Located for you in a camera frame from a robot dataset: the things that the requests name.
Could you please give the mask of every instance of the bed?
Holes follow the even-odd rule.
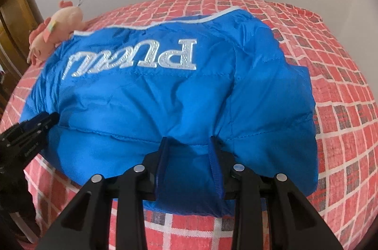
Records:
[[[271,27],[288,63],[307,66],[316,101],[318,189],[309,200],[345,249],[356,249],[378,214],[378,107],[362,73],[319,15],[263,0],[154,0],[107,12],[90,21],[93,31],[111,24],[145,26],[180,16],[209,15],[240,6]],[[41,67],[30,67],[5,108],[0,132],[16,123]],[[41,156],[26,168],[37,221],[45,232],[79,187]],[[115,249],[113,204],[109,249]],[[145,211],[149,249],[228,250],[233,219]],[[265,249],[269,249],[263,213]]]

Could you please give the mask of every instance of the blue down jacket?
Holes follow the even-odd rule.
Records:
[[[231,215],[210,170],[212,135],[256,173],[317,185],[308,69],[286,63],[268,26],[230,8],[145,27],[76,33],[48,59],[21,120],[58,112],[43,156],[83,185],[122,174],[171,138],[165,180],[148,209]]]

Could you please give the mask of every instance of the white lettering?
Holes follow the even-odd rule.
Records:
[[[69,61],[67,63],[67,66],[66,66],[66,69],[64,70],[63,72],[63,76],[62,76],[62,80],[64,80],[69,72],[69,70],[71,69],[72,67],[72,64],[76,61],[79,61],[81,58],[85,57],[83,63],[80,65],[80,67],[78,68],[78,70],[72,74],[73,77],[78,77],[77,75],[80,74],[83,69],[85,69],[85,67],[88,65],[89,61],[93,58],[93,57],[98,57],[96,53],[94,52],[77,52],[76,54],[73,54],[69,57]]]
[[[181,39],[178,41],[181,45],[181,50],[167,50],[163,52],[159,58],[158,63],[161,67],[171,69],[196,70],[197,67],[192,63],[193,59],[193,45],[197,44],[195,39]],[[69,57],[66,69],[63,72],[62,80],[67,77],[74,62],[80,61],[84,58],[79,68],[71,74],[72,77],[80,77],[85,73],[96,74],[103,70],[109,70],[114,67],[126,68],[133,66],[137,52],[143,45],[149,45],[149,49],[144,60],[138,61],[137,65],[141,67],[156,68],[155,62],[160,43],[156,40],[145,40],[139,42],[135,47],[127,46],[119,49],[114,54],[110,50],[103,50],[99,53],[94,52],[77,52]],[[171,61],[173,56],[180,56],[180,62],[175,63]]]
[[[170,69],[196,70],[197,67],[192,63],[192,59],[193,45],[197,44],[197,40],[181,39],[178,43],[182,45],[182,50],[171,49],[163,52],[158,58],[159,65]],[[171,58],[173,56],[180,56],[180,62],[172,62]]]
[[[121,56],[121,58],[119,58],[116,62],[113,63],[113,61],[115,61],[116,58],[118,58],[118,55],[121,54],[122,52],[124,52],[124,54]],[[88,73],[90,74],[100,73],[103,70],[109,70],[114,67],[120,66],[125,61],[128,61],[130,59],[130,55],[132,54],[132,52],[133,52],[133,47],[127,46],[118,50],[113,56],[111,56],[111,58],[109,58],[110,55],[107,55],[107,56],[104,55],[96,63],[96,65],[88,71]]]
[[[120,65],[120,68],[133,66],[133,64],[134,64],[133,59],[135,58],[135,55],[137,54],[139,48],[141,48],[141,46],[143,46],[143,45],[150,45],[150,48],[148,49],[148,52],[146,54],[146,57],[144,58],[144,61],[142,61],[142,60],[139,61],[138,66],[157,67],[158,65],[156,64],[156,62],[154,62],[154,60],[156,58],[156,54],[158,52],[160,43],[158,41],[155,41],[155,40],[145,40],[145,41],[139,42],[137,45],[135,45],[132,53],[130,54],[130,56],[128,57],[126,62],[124,62]]]

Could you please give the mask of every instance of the metal rivet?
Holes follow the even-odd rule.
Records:
[[[244,171],[245,167],[242,164],[235,164],[234,165],[234,170],[237,172]]]
[[[143,172],[145,170],[145,167],[144,167],[144,165],[142,165],[142,164],[138,164],[138,165],[136,165],[135,167],[134,167],[134,172],[137,172],[137,173],[139,173],[139,172]]]
[[[283,173],[278,173],[277,174],[277,180],[280,182],[286,182],[287,181],[287,176]]]
[[[91,177],[91,181],[94,183],[98,183],[101,181],[103,177],[100,174],[95,174],[94,176]]]

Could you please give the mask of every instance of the pink stuffed animal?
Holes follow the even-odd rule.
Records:
[[[86,29],[83,12],[78,6],[73,7],[71,1],[62,0],[59,7],[61,8],[59,11],[52,17],[46,18],[30,33],[28,63],[41,64],[52,55],[61,42],[67,41],[75,30]]]

